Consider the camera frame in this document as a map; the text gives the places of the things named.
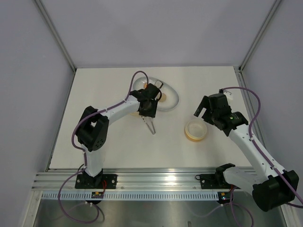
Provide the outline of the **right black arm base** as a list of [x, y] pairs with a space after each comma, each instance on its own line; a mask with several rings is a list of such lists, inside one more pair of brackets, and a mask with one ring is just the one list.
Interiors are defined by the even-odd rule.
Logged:
[[199, 174], [195, 179], [200, 182], [201, 189], [227, 189], [231, 190], [235, 186], [225, 183], [224, 181], [217, 180], [215, 174]]

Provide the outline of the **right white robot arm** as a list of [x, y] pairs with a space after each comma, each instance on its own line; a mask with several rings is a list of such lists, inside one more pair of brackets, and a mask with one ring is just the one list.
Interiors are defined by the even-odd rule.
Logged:
[[231, 139], [252, 165], [255, 175], [248, 174], [232, 163], [219, 166], [212, 180], [220, 188], [237, 186], [252, 195], [262, 211], [289, 204], [295, 199], [299, 176], [286, 171], [267, 152], [251, 132], [249, 122], [240, 112], [233, 112], [223, 93], [204, 96], [194, 113], [198, 117], [205, 109], [202, 119]]

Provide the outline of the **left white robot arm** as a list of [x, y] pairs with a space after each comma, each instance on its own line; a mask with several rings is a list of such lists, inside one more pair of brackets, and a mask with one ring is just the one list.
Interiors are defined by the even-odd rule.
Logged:
[[155, 118], [157, 105], [157, 99], [138, 100], [130, 96], [109, 108], [98, 110], [89, 106], [84, 110], [71, 141], [75, 148], [83, 151], [84, 172], [87, 174], [85, 181], [91, 188], [98, 188], [102, 184], [100, 173], [105, 158], [102, 146], [106, 142], [109, 126], [134, 112], [138, 112], [143, 119]]

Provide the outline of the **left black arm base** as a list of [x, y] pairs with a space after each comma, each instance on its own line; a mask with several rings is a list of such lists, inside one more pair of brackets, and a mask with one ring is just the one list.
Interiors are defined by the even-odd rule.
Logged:
[[87, 174], [79, 174], [76, 178], [76, 189], [115, 189], [117, 184], [116, 174], [101, 174], [91, 177]]

